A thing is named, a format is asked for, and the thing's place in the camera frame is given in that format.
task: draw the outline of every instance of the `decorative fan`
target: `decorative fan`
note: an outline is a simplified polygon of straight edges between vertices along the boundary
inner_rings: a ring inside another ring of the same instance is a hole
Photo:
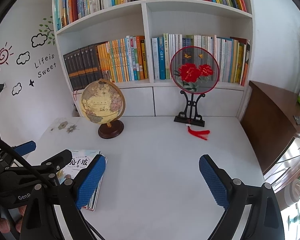
[[[186,97],[186,107],[174,119],[175,122],[182,122],[204,127],[202,116],[197,112],[197,104],[205,93],[212,90],[219,80],[219,66],[215,58],[205,49],[189,46],[180,49],[170,62],[170,72],[173,81],[182,90]],[[194,94],[199,96],[194,101]]]

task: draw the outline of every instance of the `human hand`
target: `human hand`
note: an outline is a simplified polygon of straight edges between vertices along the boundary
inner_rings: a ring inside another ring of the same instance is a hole
[[[18,209],[19,209],[19,212],[20,212],[22,218],[16,224],[16,230],[20,233],[23,216],[25,215],[25,211],[26,211],[26,206],[18,207]],[[10,232],[9,222],[5,218],[1,218],[1,217],[0,217],[0,232],[2,234],[6,234],[6,233]]]

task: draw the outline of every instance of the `black fan stand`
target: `black fan stand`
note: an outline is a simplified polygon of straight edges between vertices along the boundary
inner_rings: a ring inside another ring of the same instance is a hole
[[[193,99],[193,93],[191,93],[191,100],[188,99],[188,96],[186,92],[183,90],[180,91],[180,94],[185,95],[187,103],[186,103],[186,108],[183,112],[180,112],[175,118],[175,122],[181,122],[181,123],[189,123],[197,126],[204,127],[204,120],[202,119],[202,115],[198,114],[197,110],[197,104],[200,98],[204,98],[206,95],[205,94],[200,94],[197,98],[196,101]],[[187,111],[188,111],[188,106],[190,106],[190,113],[189,113],[189,118],[187,117]],[[192,109],[194,108],[194,117],[192,117]]]

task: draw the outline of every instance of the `wall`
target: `wall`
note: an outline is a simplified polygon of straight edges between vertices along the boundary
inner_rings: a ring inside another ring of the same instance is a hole
[[[18,0],[0,24],[0,135],[10,145],[37,141],[55,118],[72,116],[51,11],[51,0]]]
[[[253,0],[251,80],[300,90],[300,11],[292,0]]]

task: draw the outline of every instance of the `white desk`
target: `white desk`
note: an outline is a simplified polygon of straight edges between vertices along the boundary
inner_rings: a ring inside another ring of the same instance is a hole
[[[59,130],[66,120],[77,130],[69,134]],[[208,141],[190,135],[173,117],[121,120],[122,134],[102,139],[99,126],[83,118],[56,119],[27,158],[38,165],[64,149],[101,150],[108,163],[96,210],[82,213],[106,240],[207,239],[224,209],[214,201],[199,171],[203,154],[232,178],[253,186],[264,183],[253,149],[234,117],[205,117],[204,129],[211,131]],[[233,239],[240,239],[249,210],[245,209]],[[61,219],[60,226],[71,239]]]

